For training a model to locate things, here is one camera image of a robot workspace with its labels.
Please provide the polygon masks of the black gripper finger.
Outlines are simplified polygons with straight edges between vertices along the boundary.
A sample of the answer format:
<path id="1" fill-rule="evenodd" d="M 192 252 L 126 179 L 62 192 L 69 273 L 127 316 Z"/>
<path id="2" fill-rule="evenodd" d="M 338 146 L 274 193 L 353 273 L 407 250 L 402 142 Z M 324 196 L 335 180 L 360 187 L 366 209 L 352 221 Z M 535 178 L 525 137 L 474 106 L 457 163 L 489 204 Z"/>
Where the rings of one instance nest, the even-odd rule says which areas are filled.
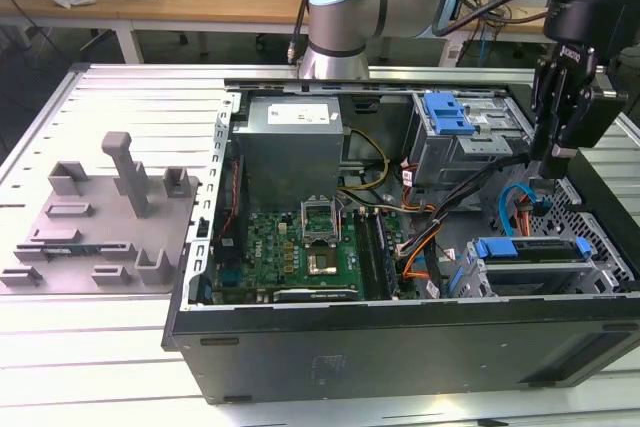
<path id="1" fill-rule="evenodd" d="M 567 173 L 569 163 L 580 147 L 593 146 L 596 136 L 598 95 L 594 89 L 584 87 L 573 105 L 560 102 L 552 108 L 546 127 L 542 152 L 542 177 L 560 179 Z"/>
<path id="2" fill-rule="evenodd" d="M 559 56 L 541 57 L 536 65 L 532 110 L 535 113 L 535 129 L 531 143 L 531 158 L 544 157 L 567 159 L 568 151 L 557 143 L 560 119 L 557 116 L 559 101 L 563 99 L 566 79 L 565 62 Z"/>

